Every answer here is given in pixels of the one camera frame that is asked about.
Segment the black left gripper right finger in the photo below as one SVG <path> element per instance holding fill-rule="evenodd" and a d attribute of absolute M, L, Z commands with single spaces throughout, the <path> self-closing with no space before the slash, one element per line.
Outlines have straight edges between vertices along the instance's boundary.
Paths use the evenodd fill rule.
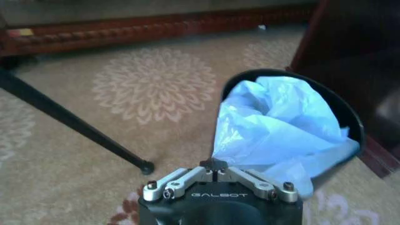
<path fill-rule="evenodd" d="M 266 178 L 260 172 L 265 169 L 262 165 L 228 165 L 225 161 L 214 160 L 214 170 L 217 171 L 218 182 L 237 182 L 246 187 L 252 193 L 266 201 L 274 199 L 282 202 L 296 202 L 298 192 L 294 185 L 289 183 L 288 187 L 274 179 Z"/>

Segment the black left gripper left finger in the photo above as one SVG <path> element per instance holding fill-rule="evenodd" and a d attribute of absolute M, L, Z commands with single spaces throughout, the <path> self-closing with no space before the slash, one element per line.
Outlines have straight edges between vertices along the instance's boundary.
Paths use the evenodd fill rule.
<path fill-rule="evenodd" d="M 173 200 L 185 195 L 194 184 L 213 182 L 214 160 L 200 162 L 197 167 L 178 168 L 160 180 L 150 180 L 142 188 L 142 200 L 157 201 L 161 198 Z"/>

